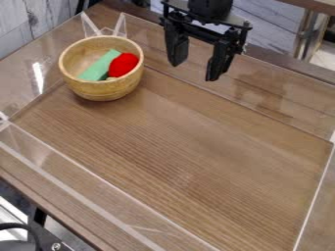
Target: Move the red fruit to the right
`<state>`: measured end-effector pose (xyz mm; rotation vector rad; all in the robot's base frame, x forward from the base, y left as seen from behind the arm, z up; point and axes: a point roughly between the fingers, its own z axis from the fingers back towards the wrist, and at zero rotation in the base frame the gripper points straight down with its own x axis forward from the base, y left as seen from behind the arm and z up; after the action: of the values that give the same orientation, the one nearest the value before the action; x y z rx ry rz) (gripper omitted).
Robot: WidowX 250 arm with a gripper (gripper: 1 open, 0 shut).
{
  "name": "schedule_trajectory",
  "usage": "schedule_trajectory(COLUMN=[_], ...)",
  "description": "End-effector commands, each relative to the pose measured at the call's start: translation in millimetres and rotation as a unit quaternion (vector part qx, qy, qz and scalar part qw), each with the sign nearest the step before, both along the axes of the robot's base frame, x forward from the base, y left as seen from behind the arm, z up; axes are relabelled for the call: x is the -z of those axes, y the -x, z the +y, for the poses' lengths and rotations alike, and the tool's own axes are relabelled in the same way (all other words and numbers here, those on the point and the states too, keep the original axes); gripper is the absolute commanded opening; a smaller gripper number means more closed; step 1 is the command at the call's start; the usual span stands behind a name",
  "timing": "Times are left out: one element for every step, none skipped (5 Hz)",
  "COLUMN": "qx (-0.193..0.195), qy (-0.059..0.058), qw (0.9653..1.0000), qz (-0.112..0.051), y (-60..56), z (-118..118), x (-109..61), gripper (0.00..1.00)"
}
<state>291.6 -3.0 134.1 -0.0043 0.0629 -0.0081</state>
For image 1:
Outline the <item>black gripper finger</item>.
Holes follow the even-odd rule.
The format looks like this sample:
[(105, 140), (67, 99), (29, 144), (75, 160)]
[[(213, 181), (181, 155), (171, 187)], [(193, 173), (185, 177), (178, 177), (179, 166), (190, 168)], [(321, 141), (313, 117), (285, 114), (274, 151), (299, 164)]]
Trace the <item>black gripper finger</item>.
[(225, 74), (231, 66), (235, 57), (235, 48), (233, 44), (221, 39), (214, 46), (214, 55), (209, 61), (206, 80), (215, 81)]
[(166, 45), (167, 59), (174, 67), (179, 66), (189, 57), (189, 36), (185, 34), (182, 26), (166, 20)]

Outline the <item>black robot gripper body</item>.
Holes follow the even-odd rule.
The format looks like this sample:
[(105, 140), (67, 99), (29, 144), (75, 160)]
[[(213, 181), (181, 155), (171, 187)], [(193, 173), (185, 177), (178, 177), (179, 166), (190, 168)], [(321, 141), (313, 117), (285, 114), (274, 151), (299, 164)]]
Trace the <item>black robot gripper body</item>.
[(231, 13), (234, 0), (162, 0), (162, 24), (169, 39), (189, 36), (214, 44), (221, 39), (245, 44), (250, 21)]

